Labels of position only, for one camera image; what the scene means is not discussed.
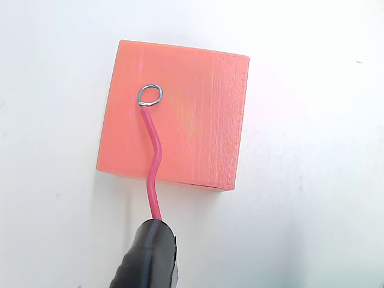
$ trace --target white surface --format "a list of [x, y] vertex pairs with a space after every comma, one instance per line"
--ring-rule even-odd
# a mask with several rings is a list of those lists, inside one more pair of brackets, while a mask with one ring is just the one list
[[95, 170], [120, 39], [251, 58], [236, 190], [158, 185], [179, 288], [383, 287], [383, 0], [33, 0], [0, 8], [1, 288], [108, 288], [150, 216]]

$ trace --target red insulation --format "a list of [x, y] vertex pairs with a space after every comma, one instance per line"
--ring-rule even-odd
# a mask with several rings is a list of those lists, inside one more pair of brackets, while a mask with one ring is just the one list
[[157, 170], [160, 166], [161, 156], [163, 151], [161, 150], [160, 139], [157, 135], [155, 125], [152, 122], [152, 118], [145, 107], [140, 108], [140, 113], [143, 117], [146, 129], [148, 131], [149, 137], [151, 138], [152, 145], [154, 147], [154, 157], [152, 159], [151, 167], [149, 168], [148, 177], [146, 179], [146, 189], [148, 192], [149, 206], [151, 207], [153, 219], [161, 219], [160, 207], [158, 205], [157, 193], [155, 187], [155, 179]]

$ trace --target orange cube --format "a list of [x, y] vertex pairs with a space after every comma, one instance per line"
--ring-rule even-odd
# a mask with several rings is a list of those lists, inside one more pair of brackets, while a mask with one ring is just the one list
[[[157, 180], [233, 190], [249, 57], [120, 41], [101, 135], [97, 169], [145, 178], [152, 160], [137, 94], [148, 84], [164, 96], [149, 107], [163, 147]], [[158, 91], [147, 89], [143, 101]]]

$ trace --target tool handle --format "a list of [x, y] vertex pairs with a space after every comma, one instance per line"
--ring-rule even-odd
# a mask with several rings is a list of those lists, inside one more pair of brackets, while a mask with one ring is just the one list
[[176, 238], [167, 224], [156, 219], [144, 222], [110, 288], [176, 287], [176, 251]]

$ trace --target wire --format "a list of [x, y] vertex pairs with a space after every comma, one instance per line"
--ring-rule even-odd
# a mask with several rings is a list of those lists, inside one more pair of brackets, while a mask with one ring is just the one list
[[[142, 93], [142, 91], [145, 90], [146, 88], [159, 87], [159, 86], [157, 86], [157, 87], [154, 87], [154, 86], [157, 86], [157, 85], [147, 85], [147, 86], [143, 87], [143, 89], [140, 91]], [[162, 97], [163, 92], [161, 89], [159, 89], [159, 91], [160, 91], [160, 96]], [[162, 220], [161, 219], [161, 213], [160, 213], [160, 206], [159, 206], [158, 200], [157, 200], [155, 179], [156, 179], [157, 170], [160, 166], [161, 156], [163, 155], [163, 151], [161, 149], [160, 139], [157, 135], [155, 125], [152, 121], [152, 118], [151, 118], [147, 108], [143, 107], [143, 105], [142, 105], [143, 102], [141, 102], [141, 93], [139, 93], [140, 114], [142, 115], [146, 129], [147, 129], [148, 134], [149, 134], [149, 137], [151, 138], [152, 146], [154, 147], [154, 156], [153, 156], [152, 163], [151, 163], [151, 166], [149, 168], [149, 173], [148, 173], [148, 176], [146, 179], [146, 190], [148, 193], [149, 207], [151, 208], [153, 219]]]

